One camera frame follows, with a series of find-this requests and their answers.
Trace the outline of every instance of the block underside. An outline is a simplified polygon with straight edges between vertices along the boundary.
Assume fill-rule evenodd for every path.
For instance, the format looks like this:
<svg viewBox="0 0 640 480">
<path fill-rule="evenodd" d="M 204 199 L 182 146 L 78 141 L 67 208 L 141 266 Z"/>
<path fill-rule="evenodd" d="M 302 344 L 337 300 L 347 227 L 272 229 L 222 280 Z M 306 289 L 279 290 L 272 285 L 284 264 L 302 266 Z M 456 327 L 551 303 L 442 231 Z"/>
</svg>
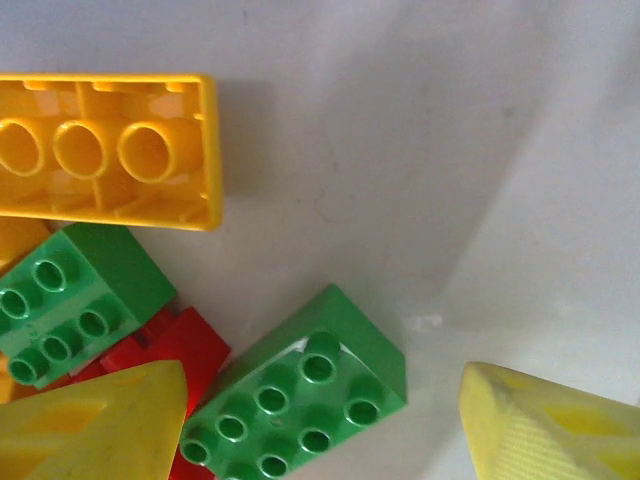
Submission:
<svg viewBox="0 0 640 480">
<path fill-rule="evenodd" d="M 223 197 L 215 97 L 215 84 L 202 75 L 0 75 L 0 118 L 107 124 L 183 118 L 200 125 L 194 141 L 204 151 L 197 169 L 161 183 L 140 182 L 123 172 L 93 180 L 61 169 L 17 176 L 0 166 L 0 215 L 188 230 L 216 227 Z"/>
</svg>

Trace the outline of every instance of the green block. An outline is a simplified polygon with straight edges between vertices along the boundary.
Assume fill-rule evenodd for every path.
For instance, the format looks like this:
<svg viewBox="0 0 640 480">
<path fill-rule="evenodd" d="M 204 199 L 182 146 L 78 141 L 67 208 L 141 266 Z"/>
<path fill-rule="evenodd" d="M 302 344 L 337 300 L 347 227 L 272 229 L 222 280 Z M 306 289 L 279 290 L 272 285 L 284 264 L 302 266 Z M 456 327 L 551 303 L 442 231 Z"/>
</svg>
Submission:
<svg viewBox="0 0 640 480">
<path fill-rule="evenodd" d="M 176 294 L 127 228 L 76 223 L 0 279 L 0 351 L 43 388 L 126 337 Z"/>
<path fill-rule="evenodd" d="M 407 403 L 404 355 L 333 285 L 218 379 L 180 449 L 225 480 L 281 477 Z"/>
</svg>

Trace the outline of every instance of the green brick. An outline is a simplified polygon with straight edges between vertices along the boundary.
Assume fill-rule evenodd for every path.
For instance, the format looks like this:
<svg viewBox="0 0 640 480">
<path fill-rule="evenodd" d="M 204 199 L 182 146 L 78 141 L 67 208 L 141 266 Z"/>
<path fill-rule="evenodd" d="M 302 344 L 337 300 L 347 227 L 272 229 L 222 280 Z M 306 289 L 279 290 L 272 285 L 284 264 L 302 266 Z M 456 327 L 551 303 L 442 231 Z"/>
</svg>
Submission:
<svg viewBox="0 0 640 480">
<path fill-rule="evenodd" d="M 221 479 L 281 477 L 407 403 L 404 355 L 333 285 L 217 385 L 180 448 Z"/>
<path fill-rule="evenodd" d="M 42 388 L 149 320 L 176 290 L 127 228 L 76 223 L 0 279 L 0 351 Z"/>
</svg>

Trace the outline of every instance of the building block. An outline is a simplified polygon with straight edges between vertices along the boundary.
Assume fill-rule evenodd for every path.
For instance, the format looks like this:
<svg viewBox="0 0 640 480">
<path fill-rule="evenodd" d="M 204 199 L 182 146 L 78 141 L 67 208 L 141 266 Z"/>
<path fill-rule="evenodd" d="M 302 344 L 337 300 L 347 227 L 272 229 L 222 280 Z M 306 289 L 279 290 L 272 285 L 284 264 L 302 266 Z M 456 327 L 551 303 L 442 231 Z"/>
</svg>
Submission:
<svg viewBox="0 0 640 480">
<path fill-rule="evenodd" d="M 9 375 L 8 364 L 9 359 L 0 352 L 0 405 L 15 402 L 21 398 L 27 398 L 38 393 L 47 392 L 54 388 L 64 387 L 70 382 L 70 378 L 65 375 L 49 384 L 43 390 L 38 390 L 37 388 L 21 385 L 16 382 L 13 377 Z"/>
<path fill-rule="evenodd" d="M 0 353 L 0 405 L 37 393 L 33 387 L 20 385 L 11 378 L 8 370 L 9 359 Z"/>
<path fill-rule="evenodd" d="M 74 377 L 74 383 L 156 360 L 180 360 L 187 378 L 188 416 L 229 353 L 229 346 L 195 308 L 187 308 L 177 318 L 164 308 L 140 330 L 89 364 Z"/>
<path fill-rule="evenodd" d="M 224 369 L 185 425 L 185 459 L 278 478 L 406 404 L 404 355 L 329 286 Z"/>
<path fill-rule="evenodd" d="M 176 290 L 121 226 L 76 223 L 0 279 L 0 350 L 42 388 L 149 320 Z"/>
<path fill-rule="evenodd" d="M 215 475 L 201 465 L 187 462 L 180 449 L 176 451 L 173 459 L 169 480 L 213 480 Z"/>
<path fill-rule="evenodd" d="M 179 362 L 0 406 L 3 480 L 166 480 L 187 400 Z"/>
<path fill-rule="evenodd" d="M 640 408 L 475 362 L 459 403 L 478 480 L 640 478 Z"/>
<path fill-rule="evenodd" d="M 48 237 L 49 230 L 42 220 L 0 217 L 0 274 Z"/>
<path fill-rule="evenodd" d="M 193 74 L 0 74 L 0 215 L 210 230 L 216 87 Z"/>
</svg>

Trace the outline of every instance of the circular hole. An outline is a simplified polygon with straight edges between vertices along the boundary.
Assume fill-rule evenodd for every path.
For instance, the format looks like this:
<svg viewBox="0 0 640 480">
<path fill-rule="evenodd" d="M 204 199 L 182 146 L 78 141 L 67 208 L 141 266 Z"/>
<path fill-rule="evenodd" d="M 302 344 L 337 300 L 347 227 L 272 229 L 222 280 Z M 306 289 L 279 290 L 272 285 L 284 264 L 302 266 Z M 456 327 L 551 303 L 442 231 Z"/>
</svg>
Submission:
<svg viewBox="0 0 640 480">
<path fill-rule="evenodd" d="M 35 264 L 34 278 L 36 283 L 48 292 L 61 292 L 67 283 L 62 270 L 48 260 L 42 260 Z"/>
<path fill-rule="evenodd" d="M 55 152 L 60 166 L 79 178 L 92 178 L 103 167 L 102 147 L 83 125 L 64 125 L 58 130 Z"/>
<path fill-rule="evenodd" d="M 287 473 L 287 463 L 279 457 L 267 455 L 260 461 L 260 470 L 267 477 L 278 478 Z"/>
<path fill-rule="evenodd" d="M 246 434 L 244 423 L 235 417 L 223 417 L 218 421 L 218 432 L 232 442 L 239 442 Z"/>
<path fill-rule="evenodd" d="M 0 308 L 12 318 L 24 318 L 27 316 L 27 302 L 22 295 L 14 290 L 5 290 L 0 298 Z"/>
<path fill-rule="evenodd" d="M 324 383 L 333 378 L 335 367 L 327 358 L 312 355 L 303 360 L 302 374 L 312 383 Z"/>
<path fill-rule="evenodd" d="M 9 373 L 20 383 L 30 384 L 36 380 L 37 374 L 34 368 L 22 360 L 13 360 L 9 363 Z"/>
<path fill-rule="evenodd" d="M 17 123 L 0 126 L 0 164 L 16 175 L 30 175 L 38 168 L 38 145 L 29 130 Z"/>
<path fill-rule="evenodd" d="M 318 430 L 309 430 L 300 439 L 300 445 L 309 453 L 322 453 L 329 450 L 329 435 Z"/>
<path fill-rule="evenodd" d="M 280 390 L 267 387 L 258 394 L 258 406 L 267 413 L 280 413 L 287 407 L 287 397 Z"/>
<path fill-rule="evenodd" d="M 181 446 L 182 455 L 191 463 L 204 465 L 209 459 L 209 451 L 199 442 L 187 440 Z"/>
<path fill-rule="evenodd" d="M 123 137 L 122 165 L 141 182 L 160 182 L 169 168 L 169 147 L 162 135 L 148 127 L 138 127 Z"/>
<path fill-rule="evenodd" d="M 47 357 L 55 361 L 67 360 L 71 351 L 66 343 L 56 337 L 49 337 L 42 343 L 42 348 Z"/>
<path fill-rule="evenodd" d="M 366 400 L 358 400 L 347 409 L 347 419 L 356 425 L 371 425 L 378 420 L 378 407 Z"/>
<path fill-rule="evenodd" d="M 97 313 L 84 312 L 80 315 L 80 330 L 89 337 L 102 337 L 107 333 L 107 326 Z"/>
</svg>

